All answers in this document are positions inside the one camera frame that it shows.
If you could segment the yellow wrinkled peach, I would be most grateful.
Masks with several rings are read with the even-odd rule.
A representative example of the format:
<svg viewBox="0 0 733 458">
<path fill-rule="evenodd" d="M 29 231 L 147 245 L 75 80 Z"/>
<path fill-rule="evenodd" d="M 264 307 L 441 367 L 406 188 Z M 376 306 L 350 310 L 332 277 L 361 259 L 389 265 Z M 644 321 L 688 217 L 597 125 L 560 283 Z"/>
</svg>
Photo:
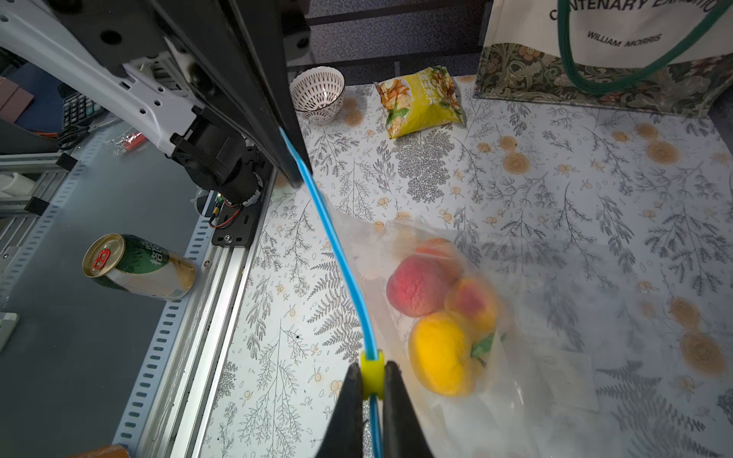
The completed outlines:
<svg viewBox="0 0 733 458">
<path fill-rule="evenodd" d="M 414 252 L 434 261 L 451 284 L 460 279 L 466 270 L 463 255 L 449 240 L 443 238 L 423 240 L 416 246 Z"/>
</svg>

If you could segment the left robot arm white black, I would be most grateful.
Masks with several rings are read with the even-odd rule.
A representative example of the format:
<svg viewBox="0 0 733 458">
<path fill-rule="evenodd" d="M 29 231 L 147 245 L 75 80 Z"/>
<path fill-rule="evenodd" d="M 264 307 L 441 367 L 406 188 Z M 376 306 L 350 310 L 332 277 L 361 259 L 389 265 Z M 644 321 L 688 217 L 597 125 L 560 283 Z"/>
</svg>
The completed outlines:
<svg viewBox="0 0 733 458">
<path fill-rule="evenodd" d="M 246 202 L 262 154 L 308 164 L 286 72 L 305 1 L 5 1 L 1 45 L 138 129 L 199 187 Z"/>
</svg>

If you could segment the clear zip-top bag blue zipper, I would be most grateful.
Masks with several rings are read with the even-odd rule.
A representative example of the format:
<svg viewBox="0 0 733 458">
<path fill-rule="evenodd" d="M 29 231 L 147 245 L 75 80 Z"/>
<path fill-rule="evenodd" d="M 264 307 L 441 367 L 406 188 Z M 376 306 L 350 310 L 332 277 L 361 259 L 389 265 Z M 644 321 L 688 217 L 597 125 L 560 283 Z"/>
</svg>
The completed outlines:
<svg viewBox="0 0 733 458">
<path fill-rule="evenodd" d="M 436 456 L 732 453 L 732 155 L 709 120 L 503 106 L 391 139 L 305 123 L 365 299 L 283 248 L 318 325 L 402 369 Z"/>
</svg>

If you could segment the pink peach with leaf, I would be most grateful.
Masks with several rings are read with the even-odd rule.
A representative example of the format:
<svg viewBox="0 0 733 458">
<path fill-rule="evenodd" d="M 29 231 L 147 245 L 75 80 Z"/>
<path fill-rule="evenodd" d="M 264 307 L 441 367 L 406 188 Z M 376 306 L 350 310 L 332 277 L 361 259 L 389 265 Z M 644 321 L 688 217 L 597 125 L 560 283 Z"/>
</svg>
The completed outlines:
<svg viewBox="0 0 733 458">
<path fill-rule="evenodd" d="M 443 308 L 453 282 L 452 273 L 437 259 L 412 255 L 387 280 L 387 301 L 403 315 L 424 317 Z"/>
</svg>

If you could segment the yellow peach green leaf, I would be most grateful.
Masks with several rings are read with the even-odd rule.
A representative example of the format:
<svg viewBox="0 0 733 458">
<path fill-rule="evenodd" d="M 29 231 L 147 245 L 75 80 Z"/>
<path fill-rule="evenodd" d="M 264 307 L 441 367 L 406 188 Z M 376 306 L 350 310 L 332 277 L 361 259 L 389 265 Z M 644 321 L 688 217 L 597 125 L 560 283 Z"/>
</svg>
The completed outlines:
<svg viewBox="0 0 733 458">
<path fill-rule="evenodd" d="M 465 397 L 476 388 L 494 344 L 494 332 L 475 335 L 447 311 L 421 318 L 408 338 L 410 364 L 425 389 L 447 397 Z"/>
</svg>

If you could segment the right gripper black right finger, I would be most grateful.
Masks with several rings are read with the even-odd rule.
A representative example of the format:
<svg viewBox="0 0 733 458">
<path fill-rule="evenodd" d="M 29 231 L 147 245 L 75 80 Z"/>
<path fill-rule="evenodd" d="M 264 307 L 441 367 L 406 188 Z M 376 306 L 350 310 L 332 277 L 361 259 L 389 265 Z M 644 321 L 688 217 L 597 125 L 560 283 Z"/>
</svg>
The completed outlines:
<svg viewBox="0 0 733 458">
<path fill-rule="evenodd" d="M 385 367 L 383 398 L 383 452 L 387 458 L 433 458 L 408 396 L 402 372 L 395 362 Z"/>
</svg>

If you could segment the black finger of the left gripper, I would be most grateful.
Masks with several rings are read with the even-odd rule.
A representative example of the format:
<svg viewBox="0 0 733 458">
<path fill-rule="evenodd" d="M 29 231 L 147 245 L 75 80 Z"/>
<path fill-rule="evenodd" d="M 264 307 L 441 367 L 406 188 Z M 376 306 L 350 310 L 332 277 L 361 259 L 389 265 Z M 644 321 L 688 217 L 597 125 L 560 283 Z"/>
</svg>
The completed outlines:
<svg viewBox="0 0 733 458">
<path fill-rule="evenodd" d="M 166 35 L 192 58 L 196 97 L 252 140 L 293 187 L 309 162 L 286 63 L 309 46 L 307 1 L 154 1 Z"/>
</svg>

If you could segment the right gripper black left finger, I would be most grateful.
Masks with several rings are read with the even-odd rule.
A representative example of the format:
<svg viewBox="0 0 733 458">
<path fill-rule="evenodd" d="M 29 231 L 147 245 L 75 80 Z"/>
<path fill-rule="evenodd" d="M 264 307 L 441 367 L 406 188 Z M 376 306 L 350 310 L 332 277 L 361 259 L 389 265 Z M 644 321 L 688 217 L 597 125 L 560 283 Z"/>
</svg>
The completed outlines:
<svg viewBox="0 0 733 458">
<path fill-rule="evenodd" d="M 347 369 L 335 410 L 316 458 L 362 458 L 364 456 L 363 380 L 360 366 Z"/>
</svg>

